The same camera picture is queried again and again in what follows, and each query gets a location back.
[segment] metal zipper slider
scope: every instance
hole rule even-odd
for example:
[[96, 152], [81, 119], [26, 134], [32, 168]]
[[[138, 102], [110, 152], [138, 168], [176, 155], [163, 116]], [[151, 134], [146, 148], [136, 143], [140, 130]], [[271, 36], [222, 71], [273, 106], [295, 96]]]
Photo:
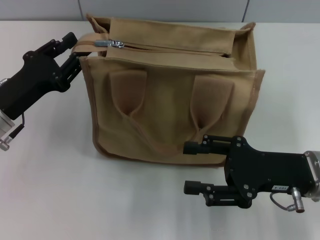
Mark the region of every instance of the metal zipper slider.
[[114, 40], [96, 40], [94, 41], [94, 46], [123, 48], [125, 44], [121, 41], [114, 41]]

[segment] wall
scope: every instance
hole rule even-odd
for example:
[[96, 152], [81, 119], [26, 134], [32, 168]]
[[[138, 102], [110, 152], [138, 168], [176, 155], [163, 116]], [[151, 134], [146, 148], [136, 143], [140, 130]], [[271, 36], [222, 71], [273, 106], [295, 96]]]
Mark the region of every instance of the wall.
[[91, 13], [175, 22], [320, 23], [319, 12], [319, 0], [0, 0], [0, 20], [81, 21]]

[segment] tan canvas bag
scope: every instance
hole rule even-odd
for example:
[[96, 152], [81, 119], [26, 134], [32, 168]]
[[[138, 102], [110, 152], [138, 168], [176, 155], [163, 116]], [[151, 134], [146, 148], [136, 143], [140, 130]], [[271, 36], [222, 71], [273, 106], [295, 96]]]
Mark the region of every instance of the tan canvas bag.
[[87, 17], [95, 33], [73, 51], [98, 52], [80, 58], [96, 149], [154, 163], [223, 164], [223, 155], [183, 155], [183, 144], [244, 134], [265, 73], [257, 70], [255, 24], [231, 30]]

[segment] table surface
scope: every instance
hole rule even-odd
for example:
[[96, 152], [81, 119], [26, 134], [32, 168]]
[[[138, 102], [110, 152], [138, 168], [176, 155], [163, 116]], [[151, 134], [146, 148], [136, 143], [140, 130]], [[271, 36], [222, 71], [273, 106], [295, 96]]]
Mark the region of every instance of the table surface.
[[[0, 22], [0, 79], [20, 70], [24, 53], [68, 32], [79, 38], [92, 28], [79, 21]], [[254, 37], [257, 65], [266, 74], [244, 136], [261, 151], [319, 150], [320, 24], [258, 23]], [[69, 54], [57, 57], [58, 64]], [[0, 239], [319, 239], [320, 204], [311, 199], [303, 214], [281, 210], [268, 193], [259, 193], [249, 209], [206, 207], [202, 196], [184, 195], [184, 182], [225, 185], [223, 168], [97, 153], [82, 74], [67, 93], [51, 92], [34, 104], [25, 124], [10, 150], [0, 152]], [[290, 195], [275, 197], [292, 203]]]

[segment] white label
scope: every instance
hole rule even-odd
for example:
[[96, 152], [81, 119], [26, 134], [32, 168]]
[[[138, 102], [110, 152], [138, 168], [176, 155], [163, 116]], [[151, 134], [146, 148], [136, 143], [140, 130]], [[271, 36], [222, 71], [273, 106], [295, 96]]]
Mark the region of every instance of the white label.
[[278, 190], [278, 191], [286, 191], [289, 188], [289, 186], [278, 186], [274, 185], [272, 190]]

